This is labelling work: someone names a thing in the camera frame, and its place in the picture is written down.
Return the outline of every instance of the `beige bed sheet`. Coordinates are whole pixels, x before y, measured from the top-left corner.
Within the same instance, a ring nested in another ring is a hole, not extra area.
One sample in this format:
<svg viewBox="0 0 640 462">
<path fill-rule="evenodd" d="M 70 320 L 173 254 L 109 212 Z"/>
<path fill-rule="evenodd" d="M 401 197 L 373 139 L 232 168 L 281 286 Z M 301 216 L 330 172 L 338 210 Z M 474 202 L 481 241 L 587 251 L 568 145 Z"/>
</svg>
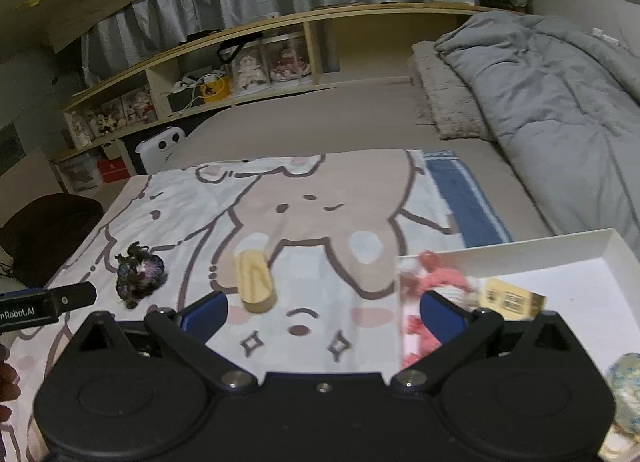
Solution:
<svg viewBox="0 0 640 462">
<path fill-rule="evenodd" d="M 552 234 L 494 144 L 478 138 L 443 141 L 433 126 L 415 124 L 408 80 L 342 86 L 225 109 L 176 146 L 167 169 L 379 148 L 454 151 L 476 176 L 514 240 Z"/>
</svg>

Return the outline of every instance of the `yellow container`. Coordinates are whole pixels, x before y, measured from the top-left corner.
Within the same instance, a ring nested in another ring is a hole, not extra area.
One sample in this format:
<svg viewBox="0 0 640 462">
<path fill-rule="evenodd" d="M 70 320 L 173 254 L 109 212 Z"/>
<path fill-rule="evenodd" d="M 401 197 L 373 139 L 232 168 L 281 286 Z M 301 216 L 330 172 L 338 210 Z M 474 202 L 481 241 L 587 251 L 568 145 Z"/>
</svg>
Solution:
<svg viewBox="0 0 640 462">
<path fill-rule="evenodd" d="M 204 84 L 200 85 L 200 95 L 204 102 L 217 102 L 231 94 L 230 81 L 228 76 L 205 77 Z"/>
</svg>

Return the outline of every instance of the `black chair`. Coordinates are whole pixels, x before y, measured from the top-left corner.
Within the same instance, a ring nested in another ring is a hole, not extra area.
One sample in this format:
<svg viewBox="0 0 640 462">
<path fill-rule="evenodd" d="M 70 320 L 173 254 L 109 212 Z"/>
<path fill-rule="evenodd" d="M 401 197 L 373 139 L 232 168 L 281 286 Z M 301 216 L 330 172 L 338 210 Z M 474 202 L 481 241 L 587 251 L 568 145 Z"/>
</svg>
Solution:
<svg viewBox="0 0 640 462">
<path fill-rule="evenodd" d="M 103 215 L 100 202 L 57 193 L 34 200 L 0 227 L 0 247 L 14 259 L 14 278 L 42 288 Z"/>
</svg>

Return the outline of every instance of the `gray comforter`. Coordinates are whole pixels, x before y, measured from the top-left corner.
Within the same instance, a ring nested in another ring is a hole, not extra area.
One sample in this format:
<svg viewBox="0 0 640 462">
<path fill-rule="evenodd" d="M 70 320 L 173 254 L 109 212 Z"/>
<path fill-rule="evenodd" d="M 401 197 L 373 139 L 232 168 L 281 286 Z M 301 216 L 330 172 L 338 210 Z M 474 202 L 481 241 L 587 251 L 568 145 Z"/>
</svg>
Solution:
<svg viewBox="0 0 640 462">
<path fill-rule="evenodd" d="M 640 256 L 640 61 L 555 16 L 489 12 L 436 44 L 559 233 L 614 227 Z"/>
</svg>

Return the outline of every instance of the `white plastic bin with holes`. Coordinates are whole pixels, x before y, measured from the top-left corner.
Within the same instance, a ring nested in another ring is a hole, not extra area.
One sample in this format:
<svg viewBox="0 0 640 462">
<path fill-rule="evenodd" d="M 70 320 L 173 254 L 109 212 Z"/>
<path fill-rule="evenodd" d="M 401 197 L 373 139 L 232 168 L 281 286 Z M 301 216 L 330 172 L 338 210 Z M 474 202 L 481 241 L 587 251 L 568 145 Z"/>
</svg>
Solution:
<svg viewBox="0 0 640 462">
<path fill-rule="evenodd" d="M 138 144 L 136 153 L 140 155 L 146 173 L 152 175 L 162 171 L 164 162 L 171 155 L 173 147 L 184 140 L 184 137 L 184 130 L 181 127 L 168 127 Z"/>
</svg>

